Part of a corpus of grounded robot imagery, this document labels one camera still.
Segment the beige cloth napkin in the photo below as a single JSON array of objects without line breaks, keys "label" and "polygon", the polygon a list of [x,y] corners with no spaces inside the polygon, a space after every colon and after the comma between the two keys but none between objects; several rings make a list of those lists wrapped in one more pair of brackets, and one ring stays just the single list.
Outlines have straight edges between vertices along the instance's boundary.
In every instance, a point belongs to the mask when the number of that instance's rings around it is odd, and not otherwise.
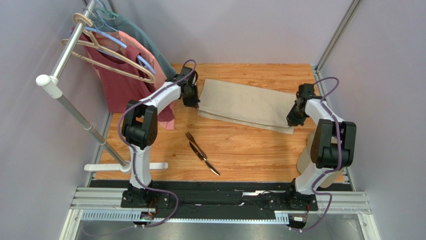
[{"label": "beige cloth napkin", "polygon": [[261,87],[206,79],[200,95],[200,117],[292,135],[286,117],[294,94]]}]

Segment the silver fork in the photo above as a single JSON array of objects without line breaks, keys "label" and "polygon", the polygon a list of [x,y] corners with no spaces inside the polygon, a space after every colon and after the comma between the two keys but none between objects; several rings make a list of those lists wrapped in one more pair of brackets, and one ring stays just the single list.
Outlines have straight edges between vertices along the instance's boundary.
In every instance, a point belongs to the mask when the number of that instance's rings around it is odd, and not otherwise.
[{"label": "silver fork", "polygon": [[200,148],[200,146],[197,144],[195,138],[193,137],[193,135],[190,132],[186,132],[185,133],[186,137],[188,138],[188,140],[197,148],[197,150],[201,153],[201,155],[204,158],[208,158],[208,156],[206,155],[206,153]]}]

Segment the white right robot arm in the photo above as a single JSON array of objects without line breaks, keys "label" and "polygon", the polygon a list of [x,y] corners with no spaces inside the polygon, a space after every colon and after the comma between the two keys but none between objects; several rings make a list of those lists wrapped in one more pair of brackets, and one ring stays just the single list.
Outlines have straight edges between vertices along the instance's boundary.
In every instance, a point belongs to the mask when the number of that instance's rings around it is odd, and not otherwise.
[{"label": "white right robot arm", "polygon": [[310,163],[291,182],[286,193],[285,204],[292,210],[307,209],[326,178],[350,166],[354,159],[356,124],[338,117],[324,97],[315,94],[311,83],[298,87],[286,120],[289,126],[296,127],[302,126],[307,118],[314,121],[316,131],[310,147]]}]

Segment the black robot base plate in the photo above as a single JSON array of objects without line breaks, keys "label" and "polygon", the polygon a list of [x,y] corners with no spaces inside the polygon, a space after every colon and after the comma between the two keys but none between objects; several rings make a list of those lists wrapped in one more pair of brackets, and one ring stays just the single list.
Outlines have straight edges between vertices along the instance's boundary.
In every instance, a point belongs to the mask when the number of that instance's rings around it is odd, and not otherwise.
[{"label": "black robot base plate", "polygon": [[122,208],[173,209],[189,206],[256,206],[271,211],[317,211],[316,196],[295,192],[261,190],[245,192],[240,190],[181,190],[175,198],[166,192],[148,192],[142,195],[126,190],[122,194]]}]

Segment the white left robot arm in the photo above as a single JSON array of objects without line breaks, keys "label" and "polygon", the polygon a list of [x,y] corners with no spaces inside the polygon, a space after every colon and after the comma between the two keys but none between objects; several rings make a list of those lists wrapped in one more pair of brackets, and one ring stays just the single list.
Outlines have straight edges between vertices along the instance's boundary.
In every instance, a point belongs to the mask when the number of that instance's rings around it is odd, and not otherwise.
[{"label": "white left robot arm", "polygon": [[129,146],[131,179],[122,194],[121,207],[147,208],[160,190],[152,186],[150,156],[158,136],[158,115],[174,101],[181,99],[184,106],[198,108],[198,73],[184,66],[180,73],[168,78],[154,93],[139,101],[131,100],[120,117],[120,138]]}]

